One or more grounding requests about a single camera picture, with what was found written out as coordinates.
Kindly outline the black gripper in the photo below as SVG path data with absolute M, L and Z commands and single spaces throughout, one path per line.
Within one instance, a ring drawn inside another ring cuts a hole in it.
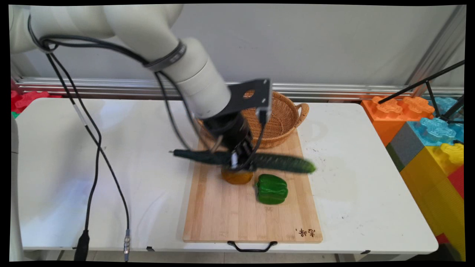
M 231 152 L 230 169 L 248 170 L 257 151 L 246 118 L 232 113 L 203 120 L 204 127 L 215 138 L 223 137 L 222 144 Z

